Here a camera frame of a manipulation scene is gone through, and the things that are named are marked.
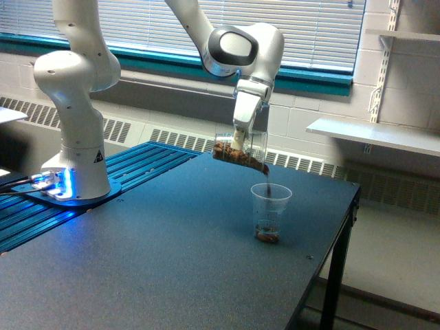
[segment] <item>window blinds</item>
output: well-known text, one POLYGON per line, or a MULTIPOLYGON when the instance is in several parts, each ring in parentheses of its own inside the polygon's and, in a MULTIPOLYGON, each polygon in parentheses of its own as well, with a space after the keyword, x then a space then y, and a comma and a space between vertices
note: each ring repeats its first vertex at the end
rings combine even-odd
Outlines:
MULTIPOLYGON (((285 36, 283 65, 352 72, 366 0, 200 0, 214 26, 271 23, 285 36)), ((163 0, 99 0, 109 45, 198 56, 163 0)), ((0 0, 0 32, 62 39, 51 0, 0 0)))

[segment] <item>table leg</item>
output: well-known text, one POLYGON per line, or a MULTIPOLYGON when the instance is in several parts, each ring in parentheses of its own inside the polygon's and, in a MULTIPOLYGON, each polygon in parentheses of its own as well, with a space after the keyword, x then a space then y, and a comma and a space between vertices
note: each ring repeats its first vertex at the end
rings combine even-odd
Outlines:
POLYGON ((344 274, 345 260, 349 248, 351 227, 353 226, 354 207, 350 211, 344 228, 333 248, 331 256, 330 272, 325 292, 324 307, 322 309, 320 330, 332 330, 333 322, 338 306, 339 291, 344 274))

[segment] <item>window sill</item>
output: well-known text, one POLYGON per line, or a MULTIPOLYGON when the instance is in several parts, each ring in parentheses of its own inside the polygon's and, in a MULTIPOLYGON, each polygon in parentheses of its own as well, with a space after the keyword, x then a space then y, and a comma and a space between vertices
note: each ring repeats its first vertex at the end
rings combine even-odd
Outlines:
MULTIPOLYGON (((0 52, 14 52, 39 56, 54 50, 69 49, 67 41, 33 36, 0 33, 0 52)), ((161 74, 178 74, 189 78, 211 79, 203 70, 197 57, 163 54, 112 47, 121 66, 127 69, 142 69, 161 74)), ((276 91, 292 93, 306 91, 319 94, 349 96, 353 77, 346 74, 330 74, 317 71, 282 67, 276 77, 276 91)))

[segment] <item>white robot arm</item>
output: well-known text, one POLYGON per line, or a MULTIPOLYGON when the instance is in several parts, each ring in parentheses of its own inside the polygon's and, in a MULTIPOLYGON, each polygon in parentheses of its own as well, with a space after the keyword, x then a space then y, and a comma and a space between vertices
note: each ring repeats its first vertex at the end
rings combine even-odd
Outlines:
POLYGON ((98 0, 53 0, 57 28, 71 51, 52 52, 37 59, 34 77, 56 105, 61 121, 61 151, 42 171, 58 173, 52 181, 35 184, 60 201, 95 199, 110 191, 105 166, 102 115, 90 101, 120 79, 120 65, 107 48, 99 24, 98 0))
POLYGON ((269 106, 283 57, 283 34, 266 23, 214 29, 197 0, 165 2, 196 45, 208 72, 221 77, 240 74, 234 92, 235 132, 231 147, 241 150, 256 113, 269 106))

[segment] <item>shelf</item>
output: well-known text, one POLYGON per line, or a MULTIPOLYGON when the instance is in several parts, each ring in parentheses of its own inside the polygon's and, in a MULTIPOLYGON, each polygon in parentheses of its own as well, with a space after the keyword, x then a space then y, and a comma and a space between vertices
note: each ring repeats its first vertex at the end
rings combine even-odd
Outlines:
POLYGON ((310 124, 306 131, 440 157, 440 133, 345 118, 321 118, 310 124))
POLYGON ((27 116, 23 112, 0 107, 0 124, 3 124, 4 122, 12 122, 14 120, 24 119, 26 117, 27 116))
POLYGON ((420 41, 438 41, 440 42, 440 35, 437 34, 424 34, 424 33, 414 33, 414 32, 403 32, 403 31, 388 31, 388 30, 375 30, 366 29, 367 34, 377 34, 379 36, 388 36, 397 39, 404 40, 420 40, 420 41))

